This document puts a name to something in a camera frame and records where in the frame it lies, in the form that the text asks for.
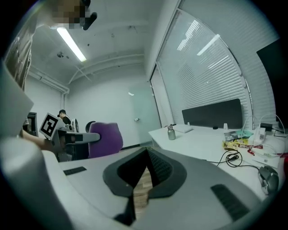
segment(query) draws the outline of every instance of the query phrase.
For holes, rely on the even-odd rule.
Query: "office chair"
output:
[[[89,133],[91,124],[92,124],[92,123],[95,123],[95,122],[96,122],[96,121],[90,121],[90,122],[86,125],[86,127],[85,127],[86,133]]]
[[[98,133],[100,141],[89,143],[89,158],[118,153],[123,147],[123,138],[117,123],[92,123],[90,133]]]

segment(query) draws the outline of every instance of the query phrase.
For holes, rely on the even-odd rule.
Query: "metal bottle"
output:
[[[171,141],[176,139],[175,130],[172,125],[168,126],[168,138]]]

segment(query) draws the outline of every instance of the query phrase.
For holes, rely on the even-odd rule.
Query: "computer mouse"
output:
[[[271,166],[263,166],[259,169],[258,177],[262,186],[262,191],[266,195],[271,195],[278,190],[278,173]]]

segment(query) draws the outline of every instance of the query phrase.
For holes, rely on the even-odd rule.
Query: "window blinds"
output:
[[[236,98],[243,121],[252,115],[249,92],[232,54],[219,35],[191,15],[177,12],[157,63],[175,123],[184,123],[184,109]],[[252,122],[245,128],[252,128]]]
[[[250,0],[184,0],[180,8],[220,34],[232,50],[250,88],[253,115],[260,119],[276,113],[270,80],[257,55],[258,50],[279,39],[266,15]],[[275,115],[264,117],[262,122],[277,124]]]

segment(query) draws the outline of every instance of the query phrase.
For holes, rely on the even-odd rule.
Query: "floor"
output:
[[[152,189],[152,181],[149,170],[146,168],[138,184],[136,185],[133,196],[134,196],[134,207],[136,219],[138,220],[143,214],[147,206],[148,191]]]

